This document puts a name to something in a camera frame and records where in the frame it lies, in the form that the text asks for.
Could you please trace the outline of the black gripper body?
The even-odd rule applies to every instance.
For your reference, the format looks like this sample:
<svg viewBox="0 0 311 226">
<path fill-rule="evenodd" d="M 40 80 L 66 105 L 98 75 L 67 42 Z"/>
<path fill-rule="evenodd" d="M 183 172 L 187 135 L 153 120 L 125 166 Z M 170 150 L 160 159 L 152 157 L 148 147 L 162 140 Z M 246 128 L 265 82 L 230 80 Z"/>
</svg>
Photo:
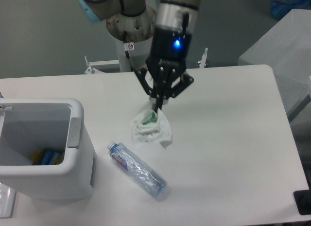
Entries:
<svg viewBox="0 0 311 226">
<path fill-rule="evenodd" d="M 186 71 L 192 34 L 156 27 L 146 64 L 154 83 L 161 71 Z"/>
</svg>

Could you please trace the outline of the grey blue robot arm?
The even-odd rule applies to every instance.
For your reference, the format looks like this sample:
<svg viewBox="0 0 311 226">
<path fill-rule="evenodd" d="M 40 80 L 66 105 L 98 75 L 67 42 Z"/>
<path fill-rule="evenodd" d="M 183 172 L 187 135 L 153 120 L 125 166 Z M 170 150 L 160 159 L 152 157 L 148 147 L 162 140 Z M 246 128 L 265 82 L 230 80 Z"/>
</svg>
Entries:
<svg viewBox="0 0 311 226">
<path fill-rule="evenodd" d="M 89 21 L 113 18 L 124 43 L 152 37 L 145 64 L 131 70 L 157 112 L 169 98 L 177 97 L 194 79 L 186 71 L 186 58 L 201 0 L 159 0 L 152 23 L 146 0 L 78 0 Z"/>
</svg>

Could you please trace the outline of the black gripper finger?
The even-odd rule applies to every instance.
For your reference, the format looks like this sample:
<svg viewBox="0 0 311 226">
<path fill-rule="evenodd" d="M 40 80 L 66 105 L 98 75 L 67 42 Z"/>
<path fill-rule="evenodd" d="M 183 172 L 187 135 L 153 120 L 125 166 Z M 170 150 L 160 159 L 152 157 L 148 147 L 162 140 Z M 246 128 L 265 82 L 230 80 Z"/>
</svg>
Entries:
<svg viewBox="0 0 311 226">
<path fill-rule="evenodd" d="M 162 106 L 162 98 L 159 88 L 157 87 L 156 83 L 153 83 L 151 87 L 146 80 L 146 75 L 149 72 L 148 67 L 143 65 L 139 68 L 133 69 L 134 74 L 136 75 L 138 81 L 140 82 L 142 88 L 144 89 L 145 93 L 155 101 L 152 102 L 152 110 L 157 112 Z"/>
<path fill-rule="evenodd" d="M 179 70 L 161 71 L 158 80 L 155 82 L 155 112 L 157 113 L 159 109 L 162 109 L 164 102 L 177 97 L 193 82 L 194 78 L 186 71 L 183 73 Z"/>
</svg>

